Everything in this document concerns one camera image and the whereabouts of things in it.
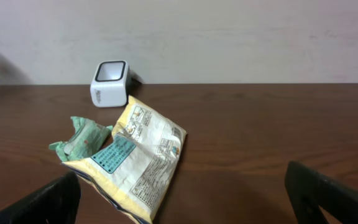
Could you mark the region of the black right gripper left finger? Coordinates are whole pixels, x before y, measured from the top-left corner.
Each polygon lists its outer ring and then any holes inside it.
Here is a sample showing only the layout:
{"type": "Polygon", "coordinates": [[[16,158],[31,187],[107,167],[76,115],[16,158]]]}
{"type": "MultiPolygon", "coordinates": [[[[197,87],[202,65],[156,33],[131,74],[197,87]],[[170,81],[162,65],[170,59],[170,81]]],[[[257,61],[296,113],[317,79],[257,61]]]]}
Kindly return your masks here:
{"type": "Polygon", "coordinates": [[[74,172],[51,181],[0,211],[0,224],[74,224],[81,187],[74,172]]]}

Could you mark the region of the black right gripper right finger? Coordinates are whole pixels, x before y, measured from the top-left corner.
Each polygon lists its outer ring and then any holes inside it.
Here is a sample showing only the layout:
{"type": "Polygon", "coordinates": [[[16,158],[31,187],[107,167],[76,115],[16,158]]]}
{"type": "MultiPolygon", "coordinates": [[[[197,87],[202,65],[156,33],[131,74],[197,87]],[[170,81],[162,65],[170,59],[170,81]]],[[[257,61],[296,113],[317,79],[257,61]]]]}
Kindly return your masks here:
{"type": "Polygon", "coordinates": [[[285,188],[298,223],[327,223],[322,210],[341,223],[358,223],[358,191],[300,162],[288,163],[285,188]]]}

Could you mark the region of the green wipes packet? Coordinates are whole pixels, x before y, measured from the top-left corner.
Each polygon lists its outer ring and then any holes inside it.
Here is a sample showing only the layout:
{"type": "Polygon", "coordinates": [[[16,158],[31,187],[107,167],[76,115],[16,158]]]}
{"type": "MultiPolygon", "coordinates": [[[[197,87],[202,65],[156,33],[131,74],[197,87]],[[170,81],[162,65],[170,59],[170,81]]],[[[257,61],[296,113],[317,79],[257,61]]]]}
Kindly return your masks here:
{"type": "Polygon", "coordinates": [[[96,154],[110,135],[113,126],[103,126],[79,116],[71,116],[74,135],[67,141],[51,143],[48,148],[55,151],[62,162],[75,161],[96,154]]]}

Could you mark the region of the white yellow snack bag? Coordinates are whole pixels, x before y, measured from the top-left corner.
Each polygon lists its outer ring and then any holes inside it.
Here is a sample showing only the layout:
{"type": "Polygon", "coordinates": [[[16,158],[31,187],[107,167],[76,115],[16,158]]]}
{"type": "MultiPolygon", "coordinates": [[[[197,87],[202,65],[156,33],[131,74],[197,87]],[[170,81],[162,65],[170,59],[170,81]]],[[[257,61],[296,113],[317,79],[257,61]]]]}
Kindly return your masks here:
{"type": "Polygon", "coordinates": [[[130,96],[113,142],[64,166],[136,223],[152,223],[175,173],[187,132],[130,96]]]}

